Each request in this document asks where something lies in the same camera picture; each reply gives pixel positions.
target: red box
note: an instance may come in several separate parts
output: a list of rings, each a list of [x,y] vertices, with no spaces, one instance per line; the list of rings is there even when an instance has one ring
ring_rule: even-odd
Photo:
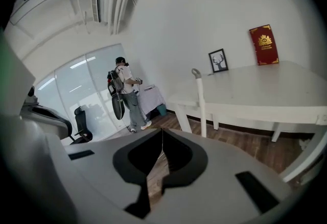
[[[270,25],[260,26],[249,31],[258,65],[279,63],[276,43]]]

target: small table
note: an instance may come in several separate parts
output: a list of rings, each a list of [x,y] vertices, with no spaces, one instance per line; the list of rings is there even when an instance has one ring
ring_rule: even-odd
[[[281,177],[289,181],[308,167],[327,144],[327,81],[290,61],[247,66],[202,76],[205,110],[230,117],[278,123],[320,125],[301,155]],[[185,107],[199,107],[195,80],[186,82],[169,102],[185,132],[191,132]],[[276,141],[280,124],[273,136]]]
[[[159,105],[165,104],[165,99],[161,95],[158,87],[154,86],[147,91],[145,91],[145,89],[146,87],[140,87],[137,99],[141,110],[147,115]]]

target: picture frame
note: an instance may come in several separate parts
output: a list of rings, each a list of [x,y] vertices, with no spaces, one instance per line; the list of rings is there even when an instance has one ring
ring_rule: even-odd
[[[227,71],[228,65],[225,56],[224,49],[216,50],[212,53],[209,53],[211,67],[213,72]]]

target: person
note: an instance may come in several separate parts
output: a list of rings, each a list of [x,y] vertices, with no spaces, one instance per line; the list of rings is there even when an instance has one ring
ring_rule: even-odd
[[[142,84],[142,81],[135,81],[131,70],[128,67],[124,57],[116,59],[116,72],[124,83],[124,88],[120,92],[125,106],[129,109],[129,116],[131,120],[131,133],[136,132],[136,126],[140,126],[141,130],[145,130],[152,124],[152,121],[146,122],[139,109],[137,96],[133,90],[134,84]]]

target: table leg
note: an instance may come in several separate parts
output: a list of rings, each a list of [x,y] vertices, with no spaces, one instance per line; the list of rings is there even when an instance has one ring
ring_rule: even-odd
[[[306,149],[279,176],[288,182],[310,166],[321,154],[327,144],[327,127],[321,126]]]
[[[214,121],[214,129],[219,129],[218,117],[216,114],[213,113],[213,121]]]
[[[271,141],[273,141],[273,142],[277,141],[277,139],[278,139],[278,137],[279,137],[279,135],[281,134],[281,131],[282,131],[282,125],[283,125],[282,123],[277,123],[277,127],[275,129],[274,134],[272,135]]]
[[[175,105],[175,113],[179,122],[182,131],[192,133],[191,126],[189,120],[186,116],[185,109],[183,105],[176,104]]]

